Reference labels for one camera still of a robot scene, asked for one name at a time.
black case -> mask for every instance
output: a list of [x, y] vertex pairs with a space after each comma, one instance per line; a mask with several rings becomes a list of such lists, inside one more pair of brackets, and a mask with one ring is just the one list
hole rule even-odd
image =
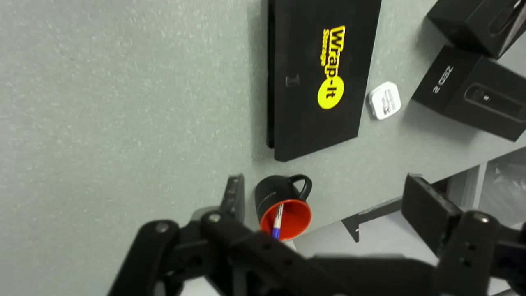
[[[380, 0], [270, 2], [268, 147], [277, 160], [288, 161], [359, 135], [379, 13]], [[342, 89], [323, 66], [323, 56], [331, 64], [336, 53], [329, 46], [324, 51], [332, 33], [336, 45], [344, 45], [339, 78], [346, 91], [337, 106], [323, 109], [318, 99], [323, 83], [329, 81], [324, 87], [329, 106], [337, 97], [331, 87]]]
[[428, 18], [457, 48], [500, 58], [526, 30], [526, 2], [439, 0]]
[[526, 129], [526, 79], [482, 55], [446, 46], [413, 99], [513, 142]]

black device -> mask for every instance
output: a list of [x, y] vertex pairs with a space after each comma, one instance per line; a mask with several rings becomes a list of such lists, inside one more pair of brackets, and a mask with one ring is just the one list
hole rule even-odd
[[[224, 199], [244, 203], [244, 178], [229, 180]], [[305, 258], [240, 222], [236, 203], [199, 211], [185, 229], [143, 226], [111, 296], [181, 295], [185, 282], [206, 277], [226, 296], [484, 296], [502, 278], [526, 296], [526, 224], [500, 226], [484, 212], [462, 212], [429, 183], [408, 176], [402, 211], [439, 257], [438, 267], [408, 258]]]
[[457, 48], [500, 58], [526, 30], [526, 0], [439, 0], [428, 18]]
[[446, 46], [413, 99], [513, 142], [526, 129], [526, 79], [482, 55]]
[[380, 0], [270, 0], [268, 147], [288, 161], [356, 138]]

